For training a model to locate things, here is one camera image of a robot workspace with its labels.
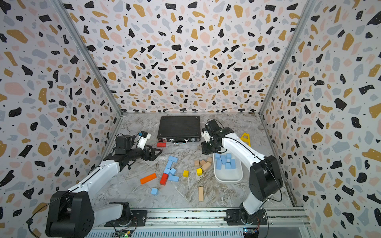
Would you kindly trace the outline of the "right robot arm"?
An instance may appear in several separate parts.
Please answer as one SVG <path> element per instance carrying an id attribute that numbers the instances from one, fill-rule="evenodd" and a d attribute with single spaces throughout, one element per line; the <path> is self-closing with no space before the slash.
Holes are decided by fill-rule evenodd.
<path id="1" fill-rule="evenodd" d="M 250 193 L 239 208 L 239 221 L 251 225 L 259 220 L 260 211 L 269 197 L 283 187 L 280 166 L 277 159 L 265 156 L 244 143 L 232 129 L 222 128 L 215 120 L 202 129 L 204 141 L 202 153 L 209 155 L 226 149 L 249 170 Z"/>

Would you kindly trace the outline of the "white plastic tray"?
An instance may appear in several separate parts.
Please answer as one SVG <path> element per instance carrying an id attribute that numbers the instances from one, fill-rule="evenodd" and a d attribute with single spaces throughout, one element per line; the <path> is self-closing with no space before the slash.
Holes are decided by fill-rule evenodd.
<path id="1" fill-rule="evenodd" d="M 230 163 L 230 159 L 226 159 L 226 154 L 230 153 L 229 151 L 218 154 L 213 154 L 213 163 L 214 163 L 214 175 L 218 182 L 220 183 L 237 183 L 242 180 L 243 178 L 243 169 L 242 164 L 239 159 L 236 158 L 232 153 L 232 159 L 235 159 L 236 161 L 236 169 L 225 169 L 225 164 L 227 162 Z M 215 169 L 215 162 L 216 160 L 220 159 L 222 161 L 222 168 L 221 170 Z"/>

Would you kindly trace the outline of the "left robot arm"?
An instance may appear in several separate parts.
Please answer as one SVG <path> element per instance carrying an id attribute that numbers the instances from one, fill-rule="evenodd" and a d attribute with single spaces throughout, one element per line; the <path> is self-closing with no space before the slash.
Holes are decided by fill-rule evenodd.
<path id="1" fill-rule="evenodd" d="M 146 144 L 150 134 L 119 134 L 115 147 L 99 166 L 82 181 L 66 191 L 55 192 L 48 209 L 45 234 L 51 238 L 84 238 L 93 227 L 110 224 L 113 228 L 137 226 L 127 202 L 111 202 L 94 209 L 92 200 L 96 194 L 124 168 L 130 169 L 136 160 L 154 161 L 163 151 Z"/>

